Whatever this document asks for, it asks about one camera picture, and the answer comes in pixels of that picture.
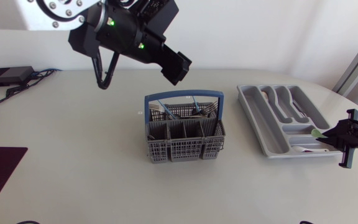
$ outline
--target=table surface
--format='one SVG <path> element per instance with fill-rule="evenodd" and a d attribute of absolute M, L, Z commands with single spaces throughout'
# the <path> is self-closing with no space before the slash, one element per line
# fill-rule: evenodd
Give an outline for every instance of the table surface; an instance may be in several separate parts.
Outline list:
<path fill-rule="evenodd" d="M 0 146 L 29 150 L 0 193 L 0 223 L 358 223 L 358 149 L 341 156 L 267 159 L 237 85 L 299 85 L 331 127 L 351 101 L 321 86 L 256 70 L 192 70 L 172 86 L 157 70 L 59 72 L 0 104 Z M 0 98 L 6 88 L 0 88 Z M 144 96 L 223 91 L 224 150 L 216 160 L 152 164 Z"/>

